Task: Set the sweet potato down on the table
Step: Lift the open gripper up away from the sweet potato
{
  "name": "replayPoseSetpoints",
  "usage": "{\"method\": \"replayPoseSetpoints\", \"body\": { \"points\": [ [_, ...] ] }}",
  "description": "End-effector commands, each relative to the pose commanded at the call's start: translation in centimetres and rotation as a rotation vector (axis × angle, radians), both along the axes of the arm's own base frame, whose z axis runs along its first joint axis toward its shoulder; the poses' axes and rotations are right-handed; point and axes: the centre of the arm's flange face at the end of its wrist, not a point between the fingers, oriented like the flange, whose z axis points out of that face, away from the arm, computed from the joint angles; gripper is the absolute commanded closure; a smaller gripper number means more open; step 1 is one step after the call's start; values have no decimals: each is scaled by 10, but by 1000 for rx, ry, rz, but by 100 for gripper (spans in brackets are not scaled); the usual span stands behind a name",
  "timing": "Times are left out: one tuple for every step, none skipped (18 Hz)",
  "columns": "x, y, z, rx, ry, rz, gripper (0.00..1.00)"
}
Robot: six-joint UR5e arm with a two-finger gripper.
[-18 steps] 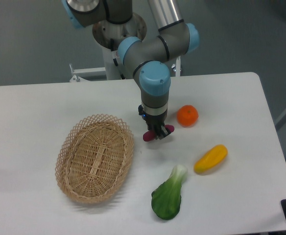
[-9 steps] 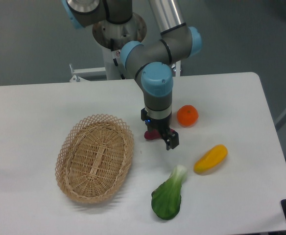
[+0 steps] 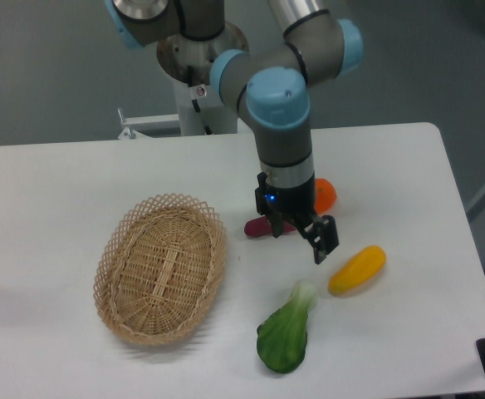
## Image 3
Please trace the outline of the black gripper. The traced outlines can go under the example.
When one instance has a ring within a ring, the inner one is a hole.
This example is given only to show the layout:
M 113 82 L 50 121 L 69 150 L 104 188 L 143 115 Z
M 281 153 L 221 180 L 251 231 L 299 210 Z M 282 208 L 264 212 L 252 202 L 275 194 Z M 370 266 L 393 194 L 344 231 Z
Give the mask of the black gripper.
M 269 218 L 272 236 L 284 233 L 284 221 L 296 227 L 312 249 L 315 264 L 321 264 L 340 244 L 333 216 L 319 216 L 313 160 L 295 165 L 270 165 L 260 161 L 255 190 L 257 212 Z

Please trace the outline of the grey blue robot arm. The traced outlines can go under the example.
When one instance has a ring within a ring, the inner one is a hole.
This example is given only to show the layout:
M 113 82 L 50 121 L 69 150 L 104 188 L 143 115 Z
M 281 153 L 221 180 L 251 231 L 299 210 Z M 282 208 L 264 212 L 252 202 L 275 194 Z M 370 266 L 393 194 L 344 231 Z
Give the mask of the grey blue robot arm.
M 183 135 L 225 134 L 238 122 L 250 128 L 261 166 L 257 212 L 274 236 L 286 224 L 295 227 L 322 262 L 339 239 L 333 218 L 315 209 L 308 90 L 362 61 L 359 29 L 332 18 L 322 1 L 271 1 L 283 42 L 255 57 L 221 1 L 108 1 L 105 7 L 127 47 L 157 46 Z

